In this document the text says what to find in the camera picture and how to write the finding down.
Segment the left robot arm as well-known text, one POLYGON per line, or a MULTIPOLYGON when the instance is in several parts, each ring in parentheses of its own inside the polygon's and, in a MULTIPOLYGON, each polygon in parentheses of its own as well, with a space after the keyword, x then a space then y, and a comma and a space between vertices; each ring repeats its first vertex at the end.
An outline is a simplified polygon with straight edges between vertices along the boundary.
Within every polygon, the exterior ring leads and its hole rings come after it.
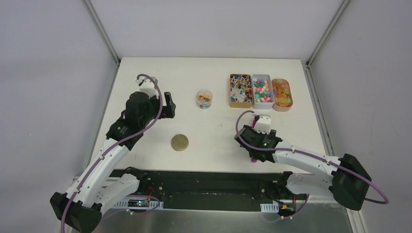
POLYGON ((170 92, 163 96, 144 92, 130 95, 93 162, 65 193, 52 195, 50 203, 61 221, 61 232, 70 226, 80 233, 91 233, 117 202, 132 193, 139 197, 147 193, 147 174, 133 167, 114 184, 106 188, 102 185, 143 133, 158 119, 174 118, 175 109, 170 92))

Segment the gold jar lid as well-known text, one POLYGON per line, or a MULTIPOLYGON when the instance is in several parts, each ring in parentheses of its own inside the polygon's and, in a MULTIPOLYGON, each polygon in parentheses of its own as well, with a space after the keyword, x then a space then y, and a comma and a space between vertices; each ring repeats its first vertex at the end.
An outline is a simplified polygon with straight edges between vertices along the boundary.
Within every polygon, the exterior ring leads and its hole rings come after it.
POLYGON ((171 147, 175 151, 183 151, 189 146, 189 139, 183 134, 177 134, 171 139, 171 147))

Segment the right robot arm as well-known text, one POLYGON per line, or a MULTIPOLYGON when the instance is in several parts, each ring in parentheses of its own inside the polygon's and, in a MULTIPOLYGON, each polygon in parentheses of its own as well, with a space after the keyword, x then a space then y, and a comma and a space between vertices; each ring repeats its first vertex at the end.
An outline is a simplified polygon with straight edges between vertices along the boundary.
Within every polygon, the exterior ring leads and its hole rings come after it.
POLYGON ((343 207, 355 211, 366 201, 368 182, 372 179, 351 154, 336 157, 312 153, 277 137, 275 130, 264 134, 248 125, 236 131, 235 140, 252 159, 289 165, 306 172, 285 172, 275 189, 282 199, 293 194, 332 197, 343 207))

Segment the clear plastic jar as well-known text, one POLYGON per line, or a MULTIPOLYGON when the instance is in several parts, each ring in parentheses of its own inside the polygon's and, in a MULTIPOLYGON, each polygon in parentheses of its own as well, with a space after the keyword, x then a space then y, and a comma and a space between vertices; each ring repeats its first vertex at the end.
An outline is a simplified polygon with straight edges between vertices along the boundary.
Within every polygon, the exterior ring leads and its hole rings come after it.
POLYGON ((209 90, 202 89, 197 92, 196 102, 200 109, 208 109, 212 105, 212 93, 209 90))

